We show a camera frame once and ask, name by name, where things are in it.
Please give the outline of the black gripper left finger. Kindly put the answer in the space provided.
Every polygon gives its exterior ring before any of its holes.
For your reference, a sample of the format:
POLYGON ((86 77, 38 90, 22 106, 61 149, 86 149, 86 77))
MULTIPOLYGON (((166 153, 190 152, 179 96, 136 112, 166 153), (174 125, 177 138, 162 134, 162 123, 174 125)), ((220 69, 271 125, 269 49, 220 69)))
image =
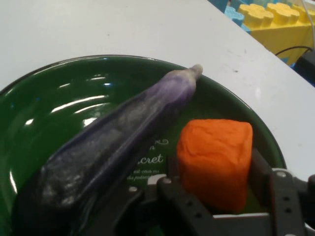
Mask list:
POLYGON ((179 181, 178 160, 169 157, 167 175, 145 189, 126 186, 114 197, 118 210, 112 223, 113 236, 144 236, 160 226, 166 236, 215 236, 212 214, 179 181))

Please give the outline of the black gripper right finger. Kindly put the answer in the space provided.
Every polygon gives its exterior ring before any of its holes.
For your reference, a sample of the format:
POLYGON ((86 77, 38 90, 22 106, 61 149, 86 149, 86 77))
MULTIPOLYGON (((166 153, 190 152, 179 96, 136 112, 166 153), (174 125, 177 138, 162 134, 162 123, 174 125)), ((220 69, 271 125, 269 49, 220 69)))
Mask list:
POLYGON ((297 178, 282 168, 272 168, 257 149, 252 149, 250 187, 261 206, 270 210, 273 236, 315 234, 315 177, 297 178))

